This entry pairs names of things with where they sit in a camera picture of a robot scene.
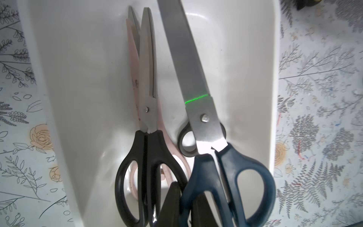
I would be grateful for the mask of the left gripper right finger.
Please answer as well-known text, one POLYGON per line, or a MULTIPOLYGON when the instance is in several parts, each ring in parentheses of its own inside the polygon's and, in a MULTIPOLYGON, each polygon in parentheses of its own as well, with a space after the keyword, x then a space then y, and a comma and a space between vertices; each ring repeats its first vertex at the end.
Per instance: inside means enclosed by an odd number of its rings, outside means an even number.
POLYGON ((192 202, 192 227, 218 227, 205 194, 200 194, 192 202))

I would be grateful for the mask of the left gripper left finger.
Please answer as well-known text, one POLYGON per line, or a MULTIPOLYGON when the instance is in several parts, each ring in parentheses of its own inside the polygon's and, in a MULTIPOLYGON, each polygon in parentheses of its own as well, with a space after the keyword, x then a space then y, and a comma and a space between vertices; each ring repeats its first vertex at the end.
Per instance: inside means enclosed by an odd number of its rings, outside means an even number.
POLYGON ((156 227, 179 227, 181 189, 177 182, 170 185, 156 227))

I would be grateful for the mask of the blue handled scissors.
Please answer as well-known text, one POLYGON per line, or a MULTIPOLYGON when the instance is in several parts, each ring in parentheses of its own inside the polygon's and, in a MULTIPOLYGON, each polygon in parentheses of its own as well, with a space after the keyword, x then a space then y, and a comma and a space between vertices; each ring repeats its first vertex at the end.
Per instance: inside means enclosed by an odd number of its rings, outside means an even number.
POLYGON ((261 162, 241 154, 224 137, 182 3, 159 1, 158 6, 199 152, 181 195, 180 226, 188 225, 193 201, 209 191, 223 226, 262 227, 275 204, 274 178, 261 162), (238 176, 245 170, 256 171, 264 183, 262 201, 250 218, 245 216, 238 187, 238 176))

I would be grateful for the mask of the rose gold scissors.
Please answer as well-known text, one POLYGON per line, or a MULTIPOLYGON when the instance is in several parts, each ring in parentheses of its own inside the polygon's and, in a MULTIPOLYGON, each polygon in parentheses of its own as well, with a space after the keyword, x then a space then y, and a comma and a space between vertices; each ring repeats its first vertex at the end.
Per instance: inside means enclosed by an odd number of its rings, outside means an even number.
MULTIPOLYGON (((136 109, 138 111, 138 118, 139 118, 139 55, 140 55, 140 25, 136 18, 136 14, 134 12, 134 9, 132 6, 129 6, 128 9, 128 18, 126 20, 127 23, 127 30, 128 30, 128 44, 129 44, 129 54, 130 54, 130 74, 132 78, 132 85, 133 85, 133 91, 134 91, 134 97, 135 97, 135 105, 136 109)), ((186 159, 182 156, 180 151, 178 150, 177 146, 173 143, 172 139, 170 138, 169 133, 167 132, 162 114, 159 113, 158 115, 160 119, 158 119, 158 127, 160 127, 160 130, 163 132, 164 139, 166 140, 166 145, 168 147, 169 152, 174 156, 174 158, 178 157, 182 163, 183 166, 183 172, 186 178, 188 179, 191 175, 191 169, 189 167, 188 162, 186 159)), ((171 174, 171 170, 166 165, 162 165, 163 168, 163 174, 164 177, 162 179, 166 179, 167 184, 170 186, 170 184, 173 182, 173 177, 171 174)), ((137 170, 137 164, 133 163, 131 165, 130 170, 130 178, 129 178, 129 185, 130 185, 130 191, 135 199, 138 199, 138 187, 135 183, 135 174, 137 170)))

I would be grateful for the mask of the silver black handled scissors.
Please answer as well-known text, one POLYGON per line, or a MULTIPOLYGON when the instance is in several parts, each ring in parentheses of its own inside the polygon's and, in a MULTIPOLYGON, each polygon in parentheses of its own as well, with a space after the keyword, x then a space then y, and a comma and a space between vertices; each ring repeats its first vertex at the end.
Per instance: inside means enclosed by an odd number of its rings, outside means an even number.
POLYGON ((152 12, 143 9, 140 25, 139 55, 139 130, 115 179, 115 200, 119 214, 128 227, 154 227, 161 211, 161 165, 168 166, 177 179, 181 193, 187 185, 183 169, 169 152, 163 132, 158 127, 157 58, 152 12), (133 162, 138 168, 138 211, 136 218, 127 205, 124 181, 133 162))

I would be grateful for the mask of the medium black handled scissors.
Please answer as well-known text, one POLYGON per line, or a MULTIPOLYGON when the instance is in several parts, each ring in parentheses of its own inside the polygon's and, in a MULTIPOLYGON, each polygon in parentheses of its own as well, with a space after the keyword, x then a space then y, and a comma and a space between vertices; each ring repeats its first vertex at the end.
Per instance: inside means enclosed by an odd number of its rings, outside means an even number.
POLYGON ((178 135, 177 147, 184 156, 205 162, 230 149, 225 128, 218 121, 188 122, 178 135))

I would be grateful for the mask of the white plastic storage box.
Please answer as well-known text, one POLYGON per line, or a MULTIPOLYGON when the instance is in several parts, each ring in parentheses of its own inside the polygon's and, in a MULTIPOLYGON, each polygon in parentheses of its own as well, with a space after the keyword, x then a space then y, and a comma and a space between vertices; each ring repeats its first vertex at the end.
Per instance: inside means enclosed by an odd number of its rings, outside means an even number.
MULTIPOLYGON (((227 141, 274 170, 279 1, 182 1, 227 141)), ((157 1, 18 1, 77 227, 122 227, 114 182, 139 127, 126 19, 152 12, 158 95, 173 142, 187 113, 157 1)))

